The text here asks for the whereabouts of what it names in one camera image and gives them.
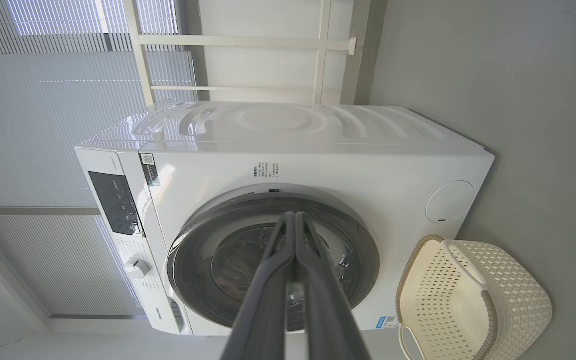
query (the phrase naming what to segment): white plastic basket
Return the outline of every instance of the white plastic basket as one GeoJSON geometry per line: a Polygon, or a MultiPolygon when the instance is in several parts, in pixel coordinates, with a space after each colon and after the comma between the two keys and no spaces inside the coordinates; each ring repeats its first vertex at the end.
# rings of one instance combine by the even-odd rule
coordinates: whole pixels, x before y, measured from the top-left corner
{"type": "Polygon", "coordinates": [[[412,333],[424,360],[515,360],[553,317],[548,294],[497,246],[424,237],[397,290],[399,342],[412,333]]]}

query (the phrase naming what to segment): black display screen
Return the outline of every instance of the black display screen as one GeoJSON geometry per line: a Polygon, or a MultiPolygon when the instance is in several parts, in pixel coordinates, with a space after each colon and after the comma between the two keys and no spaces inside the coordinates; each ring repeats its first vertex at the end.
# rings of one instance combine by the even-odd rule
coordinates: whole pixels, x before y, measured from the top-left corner
{"type": "Polygon", "coordinates": [[[112,232],[124,235],[144,235],[135,201],[126,176],[89,171],[96,196],[108,218],[112,232]]]}

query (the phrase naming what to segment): gray floor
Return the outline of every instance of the gray floor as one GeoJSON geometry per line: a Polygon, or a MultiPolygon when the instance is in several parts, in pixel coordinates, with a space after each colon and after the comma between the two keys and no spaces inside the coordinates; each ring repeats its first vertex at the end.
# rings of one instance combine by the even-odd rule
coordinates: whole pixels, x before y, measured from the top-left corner
{"type": "Polygon", "coordinates": [[[576,359],[576,0],[390,0],[370,104],[496,155],[459,236],[501,246],[550,295],[521,359],[576,359]]]}

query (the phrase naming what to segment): washing machine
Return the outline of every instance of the washing machine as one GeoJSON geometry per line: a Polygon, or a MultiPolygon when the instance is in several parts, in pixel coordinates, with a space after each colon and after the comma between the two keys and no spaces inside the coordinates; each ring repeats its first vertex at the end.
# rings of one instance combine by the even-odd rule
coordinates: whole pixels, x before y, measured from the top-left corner
{"type": "MultiPolygon", "coordinates": [[[[403,107],[158,102],[75,149],[151,325],[228,335],[277,219],[307,212],[360,330],[396,326],[422,237],[454,239],[493,164],[403,107]]],[[[304,291],[288,290],[288,331],[304,291]]]]}

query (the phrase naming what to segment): round glass door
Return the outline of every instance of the round glass door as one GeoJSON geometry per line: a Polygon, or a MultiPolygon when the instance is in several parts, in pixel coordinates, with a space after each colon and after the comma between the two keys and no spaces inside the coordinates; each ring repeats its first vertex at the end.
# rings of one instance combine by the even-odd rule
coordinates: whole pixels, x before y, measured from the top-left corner
{"type": "MultiPolygon", "coordinates": [[[[167,259],[167,275],[186,306],[231,328],[279,216],[306,212],[327,250],[350,307],[359,305],[379,273],[379,253],[366,227],[339,203],[299,193],[250,193],[195,215],[167,259]]],[[[288,290],[288,331],[304,328],[304,290],[288,290]]]]}

